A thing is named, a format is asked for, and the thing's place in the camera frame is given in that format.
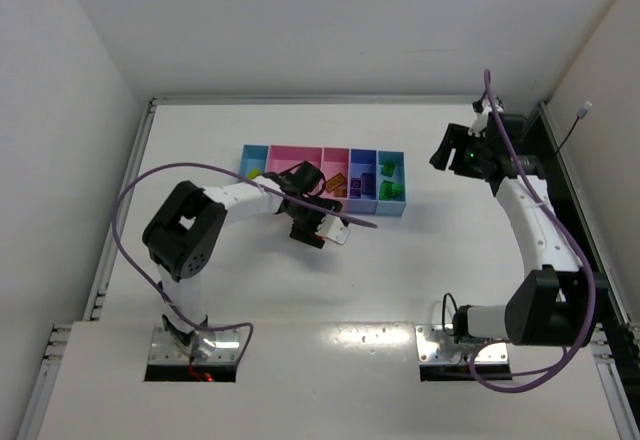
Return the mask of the lilac oval lego piece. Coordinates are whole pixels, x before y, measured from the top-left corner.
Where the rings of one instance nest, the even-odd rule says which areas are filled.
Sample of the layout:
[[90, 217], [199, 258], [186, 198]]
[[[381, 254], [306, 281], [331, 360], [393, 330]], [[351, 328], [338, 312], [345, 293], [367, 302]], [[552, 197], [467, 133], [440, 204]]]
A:
[[352, 199], [360, 199], [362, 195], [362, 180], [359, 177], [350, 180], [349, 196]]

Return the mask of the lime curved lego brick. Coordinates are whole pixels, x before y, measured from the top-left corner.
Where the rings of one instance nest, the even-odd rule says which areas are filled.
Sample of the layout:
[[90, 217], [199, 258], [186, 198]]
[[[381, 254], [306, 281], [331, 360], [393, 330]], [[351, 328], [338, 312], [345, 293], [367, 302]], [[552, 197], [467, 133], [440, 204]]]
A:
[[260, 169], [253, 169], [253, 170], [249, 173], [248, 178], [249, 178], [249, 179], [251, 179], [251, 180], [253, 180], [253, 179], [255, 179], [255, 178], [257, 178], [257, 177], [259, 177], [259, 176], [261, 176], [261, 175], [262, 175], [262, 171], [261, 171]]

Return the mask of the dark purple lego plate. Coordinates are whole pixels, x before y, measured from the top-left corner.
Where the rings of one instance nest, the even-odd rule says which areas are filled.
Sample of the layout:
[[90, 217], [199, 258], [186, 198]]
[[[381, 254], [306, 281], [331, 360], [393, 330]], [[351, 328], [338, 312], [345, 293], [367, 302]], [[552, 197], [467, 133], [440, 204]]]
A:
[[375, 191], [375, 176], [371, 173], [363, 173], [361, 176], [361, 193], [366, 196], [374, 196]]

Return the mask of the long green lego brick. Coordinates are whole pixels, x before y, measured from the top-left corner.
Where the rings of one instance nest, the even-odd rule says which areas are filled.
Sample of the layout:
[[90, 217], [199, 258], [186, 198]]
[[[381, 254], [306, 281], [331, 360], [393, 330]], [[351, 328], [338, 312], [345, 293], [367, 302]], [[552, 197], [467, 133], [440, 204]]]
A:
[[393, 198], [393, 183], [390, 181], [383, 181], [380, 186], [379, 199], [383, 201], [389, 201]]

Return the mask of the green square lego brick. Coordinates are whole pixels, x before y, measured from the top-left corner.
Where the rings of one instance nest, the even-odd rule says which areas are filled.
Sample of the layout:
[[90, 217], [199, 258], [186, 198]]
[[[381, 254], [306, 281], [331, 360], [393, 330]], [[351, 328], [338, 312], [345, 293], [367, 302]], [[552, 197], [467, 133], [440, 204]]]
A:
[[393, 183], [391, 185], [391, 197], [393, 199], [401, 199], [404, 195], [404, 186], [400, 183]]

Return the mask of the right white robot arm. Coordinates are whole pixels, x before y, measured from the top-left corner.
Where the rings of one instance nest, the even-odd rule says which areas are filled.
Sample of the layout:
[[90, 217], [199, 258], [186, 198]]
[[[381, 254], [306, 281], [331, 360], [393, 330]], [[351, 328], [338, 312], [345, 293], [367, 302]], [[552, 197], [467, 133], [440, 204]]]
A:
[[517, 346], [584, 347], [608, 292], [603, 274], [587, 269], [576, 241], [558, 227], [540, 159], [511, 158], [501, 136], [516, 137], [524, 122], [506, 115], [501, 123], [483, 112], [467, 127], [449, 124], [430, 159], [440, 171], [481, 179], [491, 188], [513, 230], [524, 280], [504, 305], [463, 305], [453, 316], [457, 343], [506, 340]]

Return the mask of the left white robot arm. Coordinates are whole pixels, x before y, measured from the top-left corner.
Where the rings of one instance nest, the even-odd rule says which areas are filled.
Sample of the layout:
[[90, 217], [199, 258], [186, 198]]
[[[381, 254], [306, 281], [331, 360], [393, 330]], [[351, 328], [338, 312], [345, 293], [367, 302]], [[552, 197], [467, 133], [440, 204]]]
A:
[[169, 297], [162, 321], [177, 343], [189, 347], [196, 326], [208, 325], [202, 307], [201, 272], [212, 257], [224, 226], [255, 216], [285, 214], [289, 237], [321, 249], [326, 241], [344, 244], [349, 222], [340, 218], [342, 203], [315, 192], [324, 174], [309, 162], [282, 172], [241, 182], [201, 188], [179, 183], [143, 232], [142, 241], [160, 273], [160, 291]]

